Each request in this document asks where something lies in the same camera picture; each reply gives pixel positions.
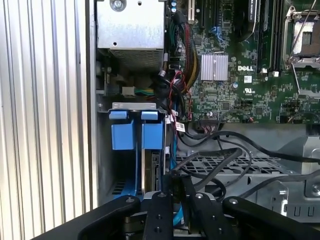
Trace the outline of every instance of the sticker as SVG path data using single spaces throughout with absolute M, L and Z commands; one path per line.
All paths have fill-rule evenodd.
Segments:
M 180 81 L 180 78 L 176 78 L 175 80 L 173 80 L 173 84 L 176 84 L 176 82 Z
M 183 133 L 186 132 L 185 125 L 183 123 L 180 123 L 180 122 L 176 122 L 175 123 L 175 129 L 177 131 L 179 131 L 179 132 L 183 132 Z
M 174 115 L 174 116 L 178 116 L 179 115 L 179 113 L 177 112 L 177 111 L 175 111 L 175 110 L 171 110 L 171 112 L 172 112 L 172 114 Z
M 165 147 L 165 154 L 170 154 L 170 147 L 169 146 Z
M 252 76 L 244 76 L 243 82 L 245 84 L 252 84 Z
M 165 124 L 171 124 L 171 115 L 165 117 Z

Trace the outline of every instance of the black cable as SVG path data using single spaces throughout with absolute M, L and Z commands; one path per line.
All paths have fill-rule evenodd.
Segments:
M 246 175 L 249 171 L 249 169 L 251 168 L 251 165 L 252 165 L 252 161 L 253 161 L 253 158 L 252 158 L 252 154 L 251 152 L 249 151 L 248 148 L 246 148 L 245 146 L 243 146 L 242 144 L 240 143 L 237 143 L 237 142 L 233 142 L 233 141 L 227 141 L 227 140 L 224 140 L 224 139 L 217 139 L 218 140 L 218 143 L 219 142 L 223 142 L 223 143 L 227 143 L 227 144 L 232 144 L 232 145 L 235 145 L 235 146 L 238 146 L 240 148 L 242 148 L 243 150 L 246 151 L 246 153 L 248 154 L 249 156 L 249 163 L 247 164 L 247 166 L 245 167 L 245 169 L 242 171 L 242 173 L 234 180 L 232 181 L 229 181 L 227 184 L 225 184 L 225 187 L 229 187 L 231 186 L 232 184 L 235 184 L 236 182 L 238 182 L 241 178 L 243 178 L 244 175 Z
M 294 161 L 294 162 L 298 162 L 298 163 L 320 163 L 320 159 L 317 158 L 311 158 L 311 157 L 304 157 L 304 156 L 294 156 L 294 155 L 289 155 L 289 154 L 284 154 L 284 153 L 279 153 L 276 151 L 269 151 L 265 148 L 263 148 L 262 146 L 258 145 L 256 142 L 252 141 L 250 138 L 238 133 L 238 132 L 234 132 L 234 131 L 217 131 L 217 132 L 213 132 L 210 135 L 208 135 L 207 137 L 205 137 L 202 141 L 196 143 L 196 144 L 188 144 L 186 143 L 184 140 L 182 140 L 182 143 L 187 145 L 188 147 L 191 148 L 196 148 L 201 146 L 202 144 L 206 143 L 207 141 L 209 141 L 210 139 L 219 137 L 219 136 L 233 136 L 233 137 L 237 137 L 245 142 L 247 142 L 248 144 L 250 144 L 251 146 L 253 146 L 254 148 L 256 148 L 257 150 L 259 150 L 260 152 L 269 155 L 270 157 L 273 158 L 279 158 L 279 159 L 286 159 L 286 160 L 290 160 L 290 161 Z
M 172 88 L 173 92 L 177 95 L 181 108 L 181 114 L 179 114 L 179 117 L 183 117 L 186 114 L 186 103 L 181 91 L 176 87 L 176 85 L 171 84 L 171 82 L 164 77 L 158 76 L 157 79 L 166 84 L 169 88 Z
M 223 149 L 219 151 L 199 151 L 199 152 L 193 153 L 190 156 L 186 157 L 181 162 L 179 162 L 173 169 L 171 169 L 171 172 L 178 171 L 180 168 L 187 165 L 197 157 L 212 157 L 212 156 L 217 157 L 217 156 L 226 156 L 226 155 L 233 156 L 238 151 L 238 149 L 239 148 L 229 148 L 229 149 Z
M 220 138 L 218 137 L 217 139 L 216 139 L 216 141 L 217 141 L 217 143 L 218 143 L 218 145 L 219 145 L 219 148 L 220 148 L 220 150 L 223 150 L 223 147 L 222 147 L 222 145 L 221 145 L 221 142 L 220 142 Z
M 204 179 L 207 176 L 204 174 L 189 171 L 185 168 L 181 168 L 181 170 L 196 179 Z M 211 193 L 211 194 L 216 198 L 215 200 L 217 202 L 222 202 L 223 199 L 225 199 L 226 194 L 227 194 L 227 189 L 226 189 L 225 185 L 217 178 L 213 178 L 210 181 L 216 185 L 216 189 L 214 190 L 214 193 Z
M 220 173 L 222 169 L 224 169 L 225 166 L 227 166 L 237 157 L 241 156 L 243 153 L 240 148 L 231 149 L 235 149 L 235 151 L 231 155 L 227 156 L 223 161 L 219 162 L 218 165 L 216 165 L 215 168 L 204 179 L 194 185 L 194 189 L 196 191 L 200 191 L 201 189 L 203 189 L 211 179 L 213 179 L 218 173 Z
M 306 180 L 312 179 L 314 177 L 317 177 L 318 175 L 320 175 L 320 170 L 316 170 L 310 174 L 305 174 L 305 175 L 287 175 L 287 176 L 277 176 L 277 177 L 269 178 L 269 179 L 259 183 L 255 187 L 251 188 L 250 190 L 240 194 L 239 197 L 246 199 L 247 197 L 251 196 L 253 193 L 258 191 L 259 189 L 262 189 L 263 187 L 265 187 L 268 184 L 273 183 L 275 181 L 302 182 L 302 181 L 306 181 Z

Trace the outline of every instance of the screw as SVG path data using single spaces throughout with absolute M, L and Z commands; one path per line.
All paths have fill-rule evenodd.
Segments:
M 158 197 L 159 198 L 165 198 L 167 196 L 167 194 L 165 194 L 164 192 L 161 192 Z
M 314 193 L 320 193 L 320 187 L 317 184 L 312 185 L 312 191 Z
M 202 199 L 204 196 L 201 193 L 196 193 L 195 197 L 198 199 Z
M 129 197 L 127 200 L 125 200 L 126 203 L 133 203 L 135 200 L 132 197 Z
M 113 2 L 113 5 L 114 5 L 114 7 L 116 8 L 116 9 L 121 9 L 122 8 L 122 1 L 120 1 L 120 0 L 115 0 L 114 2 Z
M 229 200 L 229 202 L 232 203 L 232 204 L 238 204 L 238 200 L 237 200 L 237 199 L 234 199 L 234 198 L 231 198 L 231 199 Z

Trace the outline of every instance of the white label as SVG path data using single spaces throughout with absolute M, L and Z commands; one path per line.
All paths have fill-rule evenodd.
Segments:
M 176 122 L 175 123 L 175 129 L 177 131 L 179 131 L 179 132 L 183 132 L 183 133 L 186 132 L 185 125 L 183 123 L 180 123 L 180 122 Z
M 243 82 L 245 84 L 252 84 L 252 76 L 244 76 Z
M 176 82 L 180 81 L 180 78 L 176 78 L 175 80 L 173 80 L 173 84 L 176 84 Z
M 164 77 L 166 75 L 166 71 L 161 70 L 158 75 L 160 75 L 161 77 Z
M 253 66 L 238 66 L 238 71 L 239 72 L 241 72 L 241 71 L 253 72 L 255 70 L 254 70 Z
M 170 147 L 169 146 L 165 147 L 165 154 L 170 154 Z
M 172 122 L 171 119 L 172 119 L 172 118 L 171 118 L 171 115 L 166 116 L 166 117 L 165 117 L 165 123 L 166 123 L 166 124 L 171 124 L 171 122 Z
M 253 91 L 252 88 L 245 88 L 244 89 L 244 93 L 245 94 L 255 94 L 256 91 Z
M 171 112 L 172 112 L 172 114 L 174 115 L 174 116 L 178 116 L 179 115 L 179 113 L 177 112 L 177 111 L 175 111 L 175 110 L 171 110 Z

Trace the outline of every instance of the microchip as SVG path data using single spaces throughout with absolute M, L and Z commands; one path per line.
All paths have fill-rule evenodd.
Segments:
M 264 109 L 262 107 L 255 108 L 255 115 L 262 115 Z
M 229 110 L 230 109 L 230 103 L 229 102 L 223 102 L 222 103 L 222 110 Z
M 195 38 L 194 38 L 194 43 L 195 43 L 195 45 L 201 45 L 201 43 L 202 43 L 202 38 L 201 38 L 201 37 L 195 37 Z

